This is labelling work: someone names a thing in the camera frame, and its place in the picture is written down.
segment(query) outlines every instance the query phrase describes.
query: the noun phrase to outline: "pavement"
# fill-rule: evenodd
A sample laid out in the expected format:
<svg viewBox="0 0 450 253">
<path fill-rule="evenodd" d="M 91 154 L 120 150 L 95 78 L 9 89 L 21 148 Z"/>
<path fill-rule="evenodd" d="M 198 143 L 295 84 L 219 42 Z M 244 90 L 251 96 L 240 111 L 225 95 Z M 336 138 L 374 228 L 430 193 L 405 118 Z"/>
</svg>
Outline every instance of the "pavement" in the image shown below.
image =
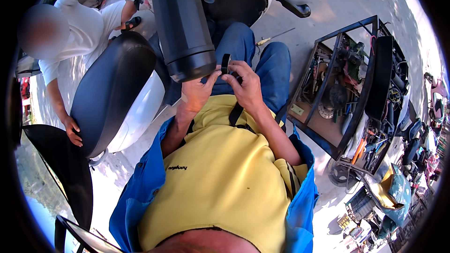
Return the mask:
<svg viewBox="0 0 450 253">
<path fill-rule="evenodd" d="M 118 0 L 106 0 L 106 4 Z M 305 68 L 314 41 L 342 27 L 353 24 L 373 15 L 378 15 L 383 22 L 390 22 L 387 28 L 394 35 L 409 65 L 409 82 L 411 101 L 418 116 L 428 112 L 430 86 L 424 83 L 423 74 L 431 72 L 441 76 L 445 64 L 439 43 L 435 38 L 419 0 L 303 0 L 312 10 L 309 18 L 299 19 L 273 0 L 267 13 L 258 20 L 251 29 L 258 41 L 295 27 L 295 30 L 283 34 L 272 41 L 284 42 L 291 54 L 290 91 L 294 91 Z M 142 17 L 143 22 L 135 31 L 149 38 L 155 31 L 154 15 L 149 10 L 138 11 L 135 15 Z M 349 33 L 354 40 L 362 41 L 369 49 L 369 36 L 364 29 Z M 255 55 L 253 64 L 259 60 Z M 59 87 L 67 111 L 87 66 L 82 57 L 74 57 L 61 62 L 59 66 Z M 53 112 L 42 75 L 30 79 L 31 107 L 37 123 L 44 123 L 64 129 Z M 164 111 L 147 129 L 143 136 L 129 148 L 108 155 L 106 161 L 92 171 L 94 186 L 94 215 L 92 225 L 108 240 L 114 243 L 108 231 L 109 217 L 116 205 L 118 197 L 134 171 L 143 153 L 149 149 L 160 125 L 175 113 L 175 107 Z M 288 134 L 292 133 L 292 124 L 288 123 Z M 325 166 L 330 159 L 317 144 L 299 131 L 304 141 L 313 151 L 316 162 L 314 166 L 315 183 L 320 197 L 314 209 L 314 252 L 342 251 L 346 244 L 342 235 L 336 234 L 336 217 L 345 212 L 344 202 L 352 196 L 345 194 L 343 188 L 334 186 L 328 179 Z M 392 161 L 402 153 L 402 145 L 391 145 L 389 155 Z M 381 250 L 389 251 L 385 246 Z"/>
</svg>

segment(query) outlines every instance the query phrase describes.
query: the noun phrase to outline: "yellow shirt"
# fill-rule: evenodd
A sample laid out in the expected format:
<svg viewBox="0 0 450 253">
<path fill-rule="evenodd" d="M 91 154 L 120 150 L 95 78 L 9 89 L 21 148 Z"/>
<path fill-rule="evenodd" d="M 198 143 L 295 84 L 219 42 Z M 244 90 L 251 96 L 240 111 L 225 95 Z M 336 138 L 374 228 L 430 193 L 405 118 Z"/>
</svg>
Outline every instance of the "yellow shirt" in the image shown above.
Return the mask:
<svg viewBox="0 0 450 253">
<path fill-rule="evenodd" d="M 235 104 L 233 95 L 210 97 L 186 144 L 164 160 L 166 183 L 138 227 L 143 250 L 179 232 L 208 227 L 240 236 L 261 252 L 283 250 L 286 211 L 307 166 L 275 161 L 245 111 L 237 124 L 248 123 L 256 134 L 229 126 Z"/>
</svg>

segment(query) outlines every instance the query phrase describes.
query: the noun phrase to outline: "screwdriver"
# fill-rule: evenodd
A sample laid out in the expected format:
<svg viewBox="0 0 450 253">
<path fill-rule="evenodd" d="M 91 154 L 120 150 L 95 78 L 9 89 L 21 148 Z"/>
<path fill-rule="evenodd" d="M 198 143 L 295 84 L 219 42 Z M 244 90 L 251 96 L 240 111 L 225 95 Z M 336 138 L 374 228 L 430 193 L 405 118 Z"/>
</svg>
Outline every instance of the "screwdriver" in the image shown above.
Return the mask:
<svg viewBox="0 0 450 253">
<path fill-rule="evenodd" d="M 287 31 L 282 32 L 282 33 L 279 33 L 279 34 L 277 34 L 276 36 L 272 36 L 272 37 L 263 39 L 263 40 L 261 40 L 261 41 L 258 41 L 258 42 L 256 43 L 256 45 L 261 46 L 262 44 L 268 42 L 268 41 L 271 40 L 272 38 L 275 38 L 275 37 L 277 37 L 277 36 L 280 36 L 280 35 L 282 35 L 282 34 L 285 34 L 286 32 L 291 31 L 291 30 L 293 30 L 293 29 L 295 29 L 295 28 L 292 28 L 292 29 L 287 30 Z"/>
</svg>

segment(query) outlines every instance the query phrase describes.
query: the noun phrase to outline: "red wire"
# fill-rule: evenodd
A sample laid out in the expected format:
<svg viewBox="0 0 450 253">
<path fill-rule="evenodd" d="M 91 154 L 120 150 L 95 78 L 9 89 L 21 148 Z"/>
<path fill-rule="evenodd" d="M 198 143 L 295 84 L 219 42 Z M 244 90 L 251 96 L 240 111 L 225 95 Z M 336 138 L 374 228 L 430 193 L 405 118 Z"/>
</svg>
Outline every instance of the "red wire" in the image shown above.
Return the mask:
<svg viewBox="0 0 450 253">
<path fill-rule="evenodd" d="M 375 56 L 375 51 L 374 51 L 374 48 L 372 47 L 372 37 L 375 37 L 375 39 L 377 39 L 377 37 L 376 37 L 375 35 L 372 35 L 372 36 L 370 37 L 370 48 L 372 49 L 372 53 L 373 53 L 374 56 Z"/>
</svg>

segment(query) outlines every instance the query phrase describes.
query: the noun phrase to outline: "hand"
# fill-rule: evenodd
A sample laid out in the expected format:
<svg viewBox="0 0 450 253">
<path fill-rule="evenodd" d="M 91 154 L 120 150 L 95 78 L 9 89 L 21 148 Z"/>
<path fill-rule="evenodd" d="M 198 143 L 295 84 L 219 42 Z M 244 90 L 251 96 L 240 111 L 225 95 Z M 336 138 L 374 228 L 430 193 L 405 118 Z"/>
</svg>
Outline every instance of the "hand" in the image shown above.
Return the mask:
<svg viewBox="0 0 450 253">
<path fill-rule="evenodd" d="M 224 74 L 222 80 L 226 81 L 233 88 L 234 95 L 238 103 L 251 115 L 256 115 L 261 110 L 267 110 L 267 106 L 262 100 L 261 83 L 259 76 L 244 61 L 231 61 L 228 66 L 230 70 L 242 77 L 242 84 L 239 84 L 236 77 Z"/>
<path fill-rule="evenodd" d="M 67 136 L 69 137 L 72 144 L 82 147 L 83 146 L 82 139 L 78 135 L 76 135 L 75 132 L 72 130 L 75 129 L 77 132 L 80 132 L 80 128 L 78 127 L 78 125 L 76 125 L 75 120 L 67 115 L 63 119 L 62 123 L 66 128 Z"/>
<path fill-rule="evenodd" d="M 221 75 L 220 70 L 211 73 L 205 84 L 200 82 L 202 80 L 201 78 L 183 82 L 181 92 L 187 98 L 187 100 L 184 100 L 184 97 L 182 97 L 182 100 L 184 101 L 184 104 L 182 104 L 183 109 L 197 114 L 206 102 L 208 102 L 208 98 L 211 96 L 212 87 L 214 86 L 214 83 L 216 83 L 219 75 Z"/>
</svg>

